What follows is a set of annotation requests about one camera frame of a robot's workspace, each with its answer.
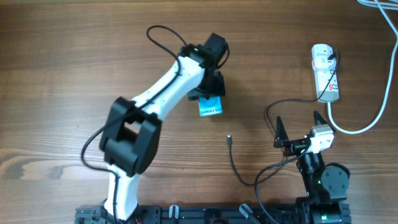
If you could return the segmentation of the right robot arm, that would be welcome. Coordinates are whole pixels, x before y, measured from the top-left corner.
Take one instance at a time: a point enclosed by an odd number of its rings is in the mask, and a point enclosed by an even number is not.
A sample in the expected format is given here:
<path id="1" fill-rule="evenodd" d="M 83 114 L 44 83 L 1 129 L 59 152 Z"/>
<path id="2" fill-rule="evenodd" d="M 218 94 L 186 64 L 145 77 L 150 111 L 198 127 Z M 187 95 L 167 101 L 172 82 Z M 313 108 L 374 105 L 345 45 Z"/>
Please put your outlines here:
<path id="1" fill-rule="evenodd" d="M 283 148 L 285 157 L 297 156 L 306 197 L 296 199 L 300 209 L 300 223 L 351 223 L 347 199 L 350 172 L 339 163 L 326 164 L 322 152 L 331 148 L 336 131 L 320 116 L 313 112 L 315 125 L 302 139 L 290 140 L 282 118 L 277 117 L 274 147 Z"/>

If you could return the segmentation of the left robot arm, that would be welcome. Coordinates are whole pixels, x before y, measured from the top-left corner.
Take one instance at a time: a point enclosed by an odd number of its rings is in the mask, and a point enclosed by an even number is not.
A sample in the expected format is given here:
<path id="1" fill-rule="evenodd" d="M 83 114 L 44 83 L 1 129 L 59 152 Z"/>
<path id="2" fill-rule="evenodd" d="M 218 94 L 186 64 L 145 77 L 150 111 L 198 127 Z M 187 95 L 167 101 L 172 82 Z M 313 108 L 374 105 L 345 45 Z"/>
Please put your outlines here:
<path id="1" fill-rule="evenodd" d="M 113 177 L 105 210 L 113 223 L 123 223 L 134 214 L 139 176 L 157 153 L 162 123 L 186 96 L 197 100 L 203 116 L 222 112 L 224 78 L 219 71 L 229 56 L 225 38 L 212 33 L 203 45 L 185 44 L 174 55 L 168 72 L 148 90 L 131 100 L 123 97 L 111 105 L 99 148 Z"/>

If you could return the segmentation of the Galaxy smartphone teal screen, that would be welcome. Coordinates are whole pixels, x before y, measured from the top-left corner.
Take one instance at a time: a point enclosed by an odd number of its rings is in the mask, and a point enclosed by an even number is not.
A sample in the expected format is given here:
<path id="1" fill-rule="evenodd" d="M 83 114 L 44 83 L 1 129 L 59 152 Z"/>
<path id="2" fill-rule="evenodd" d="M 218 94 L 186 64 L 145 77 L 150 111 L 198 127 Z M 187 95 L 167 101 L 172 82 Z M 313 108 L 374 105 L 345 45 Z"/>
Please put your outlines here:
<path id="1" fill-rule="evenodd" d="M 221 97 L 212 96 L 206 99 L 205 97 L 200 97 L 198 99 L 199 113 L 202 117 L 214 116 L 223 113 Z"/>

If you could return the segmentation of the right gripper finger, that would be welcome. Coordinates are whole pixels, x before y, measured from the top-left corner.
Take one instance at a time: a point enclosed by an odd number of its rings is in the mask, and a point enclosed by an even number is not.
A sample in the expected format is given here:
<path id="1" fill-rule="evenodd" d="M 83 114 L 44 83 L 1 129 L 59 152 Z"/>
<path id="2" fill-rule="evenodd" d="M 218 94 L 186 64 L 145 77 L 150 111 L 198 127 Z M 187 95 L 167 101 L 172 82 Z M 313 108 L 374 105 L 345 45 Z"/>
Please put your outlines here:
<path id="1" fill-rule="evenodd" d="M 320 115 L 317 110 L 313 112 L 313 118 L 316 126 L 327 124 L 333 131 L 333 134 L 336 133 L 336 130 Z"/>
<path id="2" fill-rule="evenodd" d="M 286 147 L 288 143 L 289 143 L 289 137 L 286 133 L 282 118 L 278 116 L 276 129 L 275 129 L 274 147 L 275 148 Z"/>

